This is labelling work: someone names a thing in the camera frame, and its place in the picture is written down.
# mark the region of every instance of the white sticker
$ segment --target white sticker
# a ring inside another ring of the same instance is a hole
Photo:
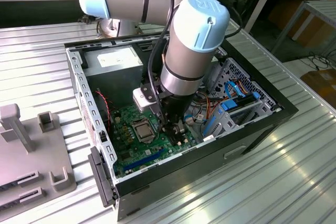
[[[328,73],[320,73],[320,76],[322,76],[324,80],[327,80],[327,81],[332,80],[331,75]]]
[[[213,138],[214,138],[214,136],[210,135],[210,136],[207,136],[206,138],[204,138],[203,141],[206,142],[206,141],[211,140]]]
[[[203,120],[203,117],[204,117],[204,115],[199,114],[199,115],[197,116],[197,119],[198,119],[198,120]]]
[[[122,65],[134,61],[134,53],[130,47],[114,48],[113,52],[100,54],[98,61],[102,68]]]

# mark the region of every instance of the motherboard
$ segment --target motherboard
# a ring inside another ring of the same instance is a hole
[[[117,177],[144,169],[165,158],[197,145],[189,130],[184,141],[173,146],[166,133],[158,132],[159,122],[151,112],[141,114],[130,105],[111,113],[114,120],[112,145],[118,160],[113,169]]]

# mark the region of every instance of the green circuit board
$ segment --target green circuit board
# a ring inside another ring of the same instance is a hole
[[[159,134],[157,132],[158,121],[156,117],[151,112],[141,114],[136,105],[127,106],[118,111],[114,111],[111,113],[111,116],[114,120],[114,130],[111,142],[118,157],[114,164],[114,172],[117,177],[123,177],[143,169],[160,160],[192,148],[197,144],[190,131],[187,131],[183,135],[184,141],[181,141],[179,145],[173,146],[165,133]],[[150,126],[155,133],[154,140],[149,144],[140,142],[132,127],[134,122],[141,119],[148,119]],[[143,162],[145,160],[144,158],[152,159],[153,156],[155,156],[154,160],[146,163]],[[141,165],[125,170],[128,165],[138,161],[140,161]]]

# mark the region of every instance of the ribbed metal surface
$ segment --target ribbed metal surface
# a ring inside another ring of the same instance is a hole
[[[152,26],[142,29],[151,32]],[[231,25],[228,32],[234,29]],[[78,184],[75,191],[4,223],[115,221],[112,208],[102,207],[88,163],[89,142],[63,48],[65,42],[95,36],[95,25],[0,30],[0,105],[18,103],[23,119],[46,110],[58,113]],[[253,152],[121,223],[335,222],[335,112],[250,36],[240,33],[229,41],[299,112]]]
[[[336,28],[336,1],[307,1],[306,7],[315,16]]]

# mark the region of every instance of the cpu socket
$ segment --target cpu socket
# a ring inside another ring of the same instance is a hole
[[[141,143],[150,144],[154,140],[155,134],[148,119],[136,121],[132,127]]]

